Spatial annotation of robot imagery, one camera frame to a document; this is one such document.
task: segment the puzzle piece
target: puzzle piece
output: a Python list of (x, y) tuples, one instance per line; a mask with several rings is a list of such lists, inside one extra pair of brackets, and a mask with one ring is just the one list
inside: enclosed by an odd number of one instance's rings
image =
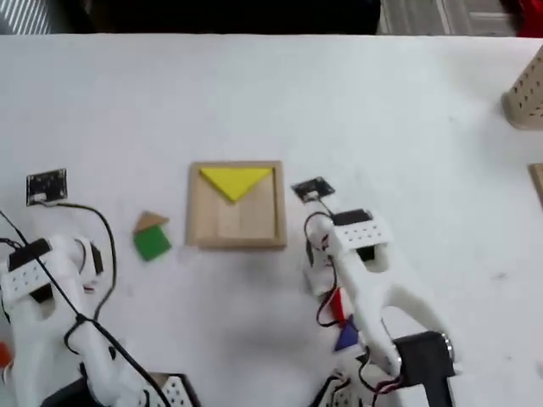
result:
[(160, 226), (152, 226), (134, 234), (134, 243), (145, 261), (156, 259), (171, 248), (170, 241)]

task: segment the wire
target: wire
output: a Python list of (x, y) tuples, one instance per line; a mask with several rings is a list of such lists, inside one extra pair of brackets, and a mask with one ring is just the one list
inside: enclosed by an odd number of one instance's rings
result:
[(311, 219), (313, 219), (315, 216), (325, 216), (327, 218), (329, 218), (330, 220), (332, 220), (332, 216), (330, 216), (329, 214), (327, 214), (326, 212), (321, 212), (321, 211), (318, 211), (318, 212), (313, 212), (311, 215), (309, 215), (307, 217), (307, 219), (305, 220), (305, 223), (304, 223), (304, 236), (305, 236), (305, 240), (307, 240), (307, 242), (309, 242), (311, 244), (311, 246), (315, 249), (315, 250), (318, 250), (319, 252), (322, 251), (322, 247), (317, 247), (313, 244), (313, 242), (309, 239), (309, 234), (307, 233), (307, 226), (309, 225), (309, 221)]
[[(83, 205), (74, 205), (74, 204), (71, 204), (71, 203), (62, 203), (62, 204), (57, 204), (58, 206), (68, 206), (69, 208), (81, 208), (81, 209), (89, 209), (91, 210), (92, 212), (95, 212), (97, 214), (99, 214), (99, 212), (95, 209), (91, 209), (90, 207), (83, 207)], [(135, 371), (137, 371), (137, 373), (140, 374), (140, 376), (156, 391), (156, 393), (159, 395), (160, 399), (162, 400), (162, 402), (165, 404), (165, 406), (167, 407), (171, 407), (171, 404), (170, 402), (168, 401), (168, 398), (165, 396), (165, 394), (162, 392), (162, 389), (159, 387), (159, 385), (153, 380), (153, 378), (145, 371), (145, 369), (143, 369), (131, 356), (130, 354), (126, 351), (126, 349), (124, 349), (122, 347), (122, 345), (119, 343), (119, 341), (117, 341), (113, 335), (111, 335), (108, 330), (106, 330), (102, 325), (100, 325), (100, 323), (98, 321), (96, 321), (96, 319), (91, 319), (91, 318), (88, 318), (87, 316), (85, 316), (84, 314), (82, 314), (81, 312), (79, 312), (77, 310), (77, 308), (73, 305), (73, 303), (70, 301), (70, 299), (68, 298), (68, 296), (66, 295), (66, 293), (64, 292), (64, 290), (60, 287), (60, 285), (57, 283), (57, 281), (55, 280), (55, 278), (51, 275), (51, 272), (48, 270), (48, 268), (45, 266), (45, 264), (43, 264), (42, 260), (39, 258), (39, 256), (36, 255), (36, 253), (34, 253), (34, 250), (32, 248), (32, 246), (28, 243), (28, 241), (26, 240), (25, 236), (23, 235), (23, 233), (17, 228), (17, 226), (14, 225), (14, 223), (2, 212), (2, 210), (0, 209), (0, 215), (11, 225), (11, 227), (14, 228), (15, 232), (17, 233), (17, 235), (20, 237), (20, 240), (23, 242), (23, 244), (25, 245), (25, 247), (27, 247), (30, 251), (30, 253), (32, 254), (32, 256), (34, 257), (34, 259), (36, 260), (36, 262), (40, 265), (40, 267), (43, 269), (43, 271), (45, 272), (45, 274), (47, 275), (47, 277), (49, 278), (49, 280), (51, 281), (51, 283), (55, 286), (55, 288), (59, 291), (60, 295), (64, 298), (64, 300), (66, 301), (66, 303), (70, 306), (70, 308), (73, 309), (74, 313), (76, 314), (76, 324), (71, 328), (73, 329), (73, 331), (75, 329), (77, 329), (77, 327), (79, 327), (79, 325), (85, 323), (85, 322), (90, 322), (94, 325), (94, 327), (108, 340), (109, 343), (111, 343), (111, 345), (115, 348), (115, 350), (117, 350), (124, 358), (125, 360), (128, 362), (128, 364), (130, 366), (132, 366), (134, 368)], [(110, 238), (111, 238), (111, 242), (112, 242), (112, 248), (115, 248), (115, 244), (113, 243), (113, 235), (110, 235)]]
[(373, 393), (372, 407), (375, 407), (378, 401), (378, 397), (380, 395), (391, 393), (400, 386), (402, 377), (397, 376), (396, 378), (392, 380), (388, 380), (388, 381), (385, 380), (385, 381), (379, 382), (377, 386), (374, 387), (362, 377), (362, 370), (367, 366), (369, 361), (370, 361), (370, 349), (368, 346), (366, 346), (366, 359), (361, 363), (360, 367), (358, 368), (358, 377), (360, 378), (362, 385), (367, 390)]
[(397, 390), (401, 384), (401, 376), (396, 377), (394, 380), (387, 382), (380, 382), (377, 385), (378, 391), (373, 395), (372, 407), (377, 406), (377, 400), (379, 396), (392, 393), (394, 390)]
[(358, 368), (358, 377), (360, 378), (360, 382), (362, 383), (362, 386), (364, 386), (366, 389), (368, 389), (372, 393), (376, 393), (377, 389), (369, 384), (364, 377), (362, 377), (362, 370), (367, 366), (367, 364), (370, 362), (370, 348), (366, 346), (366, 360), (364, 363), (361, 363), (360, 367)]
[(335, 404), (333, 402), (336, 398), (336, 394), (340, 392), (341, 390), (343, 390), (344, 388), (348, 387), (349, 385), (350, 385), (350, 379), (347, 379), (333, 390), (332, 397), (330, 398), (330, 405), (338, 405), (337, 403)]
[(8, 239), (7, 237), (0, 237), (0, 243), (7, 244), (11, 248), (17, 250), (18, 248), (22, 248), (21, 244), (19, 242), (16, 242), (15, 240)]
[(98, 306), (96, 307), (96, 310), (94, 311), (93, 319), (97, 320), (98, 317), (100, 316), (100, 312), (102, 311), (102, 307), (108, 301), (109, 297), (111, 296), (111, 294), (115, 290), (115, 287), (117, 286), (117, 250), (115, 248), (115, 239), (113, 237), (113, 232), (111, 231), (111, 227), (109, 226), (109, 222), (105, 218), (105, 216), (100, 213), (100, 211), (90, 206), (80, 205), (78, 203), (53, 203), (53, 204), (42, 203), (42, 205), (45, 206), (46, 208), (54, 208), (55, 206), (62, 206), (65, 208), (88, 210), (98, 215), (102, 223), (104, 223), (105, 230), (106, 232), (108, 232), (109, 245), (111, 247), (112, 275), (111, 275), (111, 287), (109, 288), (108, 292), (104, 295), (102, 300), (98, 303)]
[(324, 207), (324, 209), (328, 212), (328, 214), (329, 214), (330, 216), (333, 216), (333, 212), (332, 212), (332, 211), (330, 210), (330, 208), (322, 201), (321, 197), (318, 197), (316, 200)]
[(336, 271), (336, 267), (335, 267), (335, 264), (333, 263), (333, 259), (332, 259), (331, 256), (328, 257), (328, 260), (330, 261), (330, 265), (332, 266), (333, 284), (332, 284), (332, 288), (330, 288), (330, 291), (328, 291), (325, 294), (325, 297), (324, 297), (323, 301), (321, 302), (321, 305), (319, 305), (319, 309), (316, 311), (316, 323), (319, 324), (320, 326), (322, 326), (323, 328), (328, 328), (330, 326), (338, 325), (338, 324), (340, 324), (342, 322), (342, 321), (338, 321), (338, 320), (334, 320), (334, 321), (330, 321), (330, 322), (321, 322), (322, 310), (324, 309), (324, 307), (326, 307), (330, 303), (330, 301), (332, 300), (333, 295), (338, 290), (338, 272)]

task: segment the wooden block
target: wooden block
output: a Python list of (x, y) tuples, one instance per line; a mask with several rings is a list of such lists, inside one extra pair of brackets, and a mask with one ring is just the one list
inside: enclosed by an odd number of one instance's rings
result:
[[(201, 173), (206, 167), (272, 168), (233, 202)], [(279, 161), (194, 163), (190, 170), (187, 244), (201, 248), (284, 248), (283, 167)]]
[(529, 173), (532, 175), (535, 190), (540, 197), (541, 205), (543, 205), (543, 164), (531, 164), (528, 168)]
[(155, 212), (149, 212), (148, 210), (146, 210), (140, 215), (139, 219), (137, 220), (136, 227), (134, 228), (134, 233), (144, 231), (149, 227), (162, 226), (167, 223), (168, 220), (168, 218), (165, 218), (162, 215), (158, 215)]

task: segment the white table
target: white table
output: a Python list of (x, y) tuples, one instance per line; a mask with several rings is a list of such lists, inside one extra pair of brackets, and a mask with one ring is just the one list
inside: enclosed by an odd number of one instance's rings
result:
[[(539, 405), (543, 212), (526, 165), (543, 161), (543, 135), (515, 131), (499, 104), (539, 45), (0, 37), (1, 205), (29, 237), (78, 231), (107, 254), (93, 215), (25, 208), (27, 174), (67, 168), (70, 201), (113, 226), (119, 285), (103, 320), (135, 357), (186, 372), (205, 406), (305, 406), (334, 366), (337, 332), (317, 327), (304, 289), (297, 198), (287, 193), (284, 252), (183, 247), (189, 163), (281, 159), (287, 186), (322, 175), (346, 207), (387, 217), (454, 311), (471, 405)], [(171, 217), (174, 244), (148, 264), (132, 246), (144, 209)]]

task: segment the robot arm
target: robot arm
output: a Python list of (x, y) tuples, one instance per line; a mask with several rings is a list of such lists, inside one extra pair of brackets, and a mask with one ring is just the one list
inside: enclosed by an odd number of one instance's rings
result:
[[(306, 237), (316, 252), (316, 259), (310, 259), (305, 270), (314, 292), (322, 293), (322, 287), (329, 289), (330, 284), (323, 283), (323, 279), (330, 281), (331, 275), (337, 273), (349, 299), (360, 342), (371, 355), (372, 365), (364, 369), (367, 382), (399, 377), (394, 386), (387, 387), (387, 394), (378, 398), (379, 404), (455, 406), (451, 383), (459, 378), (455, 363), (460, 360), (456, 333), (440, 301), (418, 280), (395, 246), (383, 218), (364, 209), (337, 210), (334, 190), (322, 178), (293, 189), (310, 207), (310, 214), (321, 213), (310, 215), (305, 224)], [(328, 262), (318, 261), (319, 256)], [(388, 306), (402, 309), (427, 331), (409, 337), (390, 337), (382, 317), (383, 309)], [(340, 385), (329, 384), (328, 393), (325, 391), (321, 402), (313, 405), (335, 405), (339, 394), (349, 391), (351, 398), (375, 405), (375, 393), (380, 392), (361, 384), (360, 365), (354, 358), (344, 362), (349, 386), (338, 390)]]
[[(65, 405), (155, 407), (161, 397), (124, 358), (116, 357), (92, 323), (82, 323), (64, 343), (76, 315), (51, 284), (36, 256), (45, 264), (70, 302), (83, 315), (91, 315), (84, 287), (103, 271), (100, 252), (83, 237), (39, 239), (13, 252), (0, 264), (3, 306), (14, 334), (15, 357), (10, 382), (20, 407)], [(56, 379), (59, 349), (77, 352), (71, 379)], [(184, 375), (160, 375), (162, 393), (172, 407), (198, 407), (199, 402)]]
[[(48, 379), (54, 355), (64, 334), (74, 325), (75, 315), (59, 291), (34, 260), (42, 262), (74, 306), (84, 315), (91, 310), (83, 286), (102, 271), (99, 251), (86, 238), (40, 239), (31, 248), (10, 255), (2, 268), (3, 305), (10, 316), (16, 357), (12, 369), (19, 405), (39, 406), (48, 396)], [(108, 344), (91, 325), (81, 325), (71, 336), (70, 346), (80, 354), (93, 397), (113, 405), (119, 397), (114, 364)]]

